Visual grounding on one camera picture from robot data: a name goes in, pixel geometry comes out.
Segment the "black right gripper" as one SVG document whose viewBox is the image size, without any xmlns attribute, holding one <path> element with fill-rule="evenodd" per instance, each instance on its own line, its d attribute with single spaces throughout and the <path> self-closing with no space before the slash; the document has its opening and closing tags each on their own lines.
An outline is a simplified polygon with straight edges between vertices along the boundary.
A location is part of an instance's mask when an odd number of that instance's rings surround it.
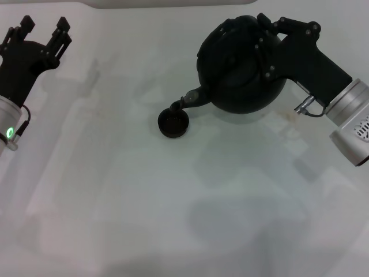
<svg viewBox="0 0 369 277">
<path fill-rule="evenodd" d="M 258 24 L 268 32 L 287 35 L 273 49 L 270 64 L 275 67 L 274 76 L 288 78 L 305 88 L 322 106 L 327 106 L 351 82 L 352 77 L 319 51 L 317 38 L 321 26 L 311 21 L 304 23 L 286 17 L 275 22 L 260 13 Z M 305 34 L 293 34 L 302 31 Z M 272 77 L 268 62 L 269 54 L 263 38 L 254 46 L 261 75 L 265 80 Z"/>
</svg>

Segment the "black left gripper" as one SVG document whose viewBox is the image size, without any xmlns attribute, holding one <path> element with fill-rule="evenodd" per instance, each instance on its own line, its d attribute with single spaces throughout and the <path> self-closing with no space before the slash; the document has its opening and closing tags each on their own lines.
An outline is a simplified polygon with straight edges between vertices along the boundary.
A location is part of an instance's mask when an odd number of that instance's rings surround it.
<svg viewBox="0 0 369 277">
<path fill-rule="evenodd" d="M 25 41 L 35 26 L 30 16 L 24 16 L 20 26 L 10 27 L 1 44 L 1 96 L 21 107 L 38 76 L 55 69 L 72 42 L 70 24 L 61 17 L 46 46 Z"/>
</svg>

